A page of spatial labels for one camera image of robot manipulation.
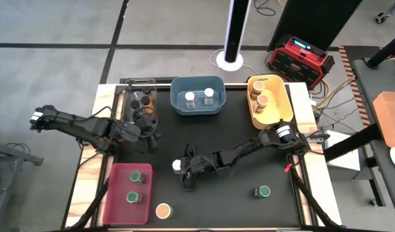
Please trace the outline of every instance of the pink tray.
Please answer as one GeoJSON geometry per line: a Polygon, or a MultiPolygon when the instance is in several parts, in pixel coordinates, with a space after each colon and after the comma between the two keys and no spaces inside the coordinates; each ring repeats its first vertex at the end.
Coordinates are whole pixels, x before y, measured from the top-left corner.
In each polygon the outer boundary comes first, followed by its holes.
{"type": "Polygon", "coordinates": [[[102,221],[107,225],[143,225],[148,221],[151,203],[153,169],[150,164],[113,164],[108,183],[106,205],[102,221]],[[141,172],[146,180],[136,184],[130,180],[132,171],[141,172]],[[129,203],[130,191],[142,194],[140,204],[129,203]]]}

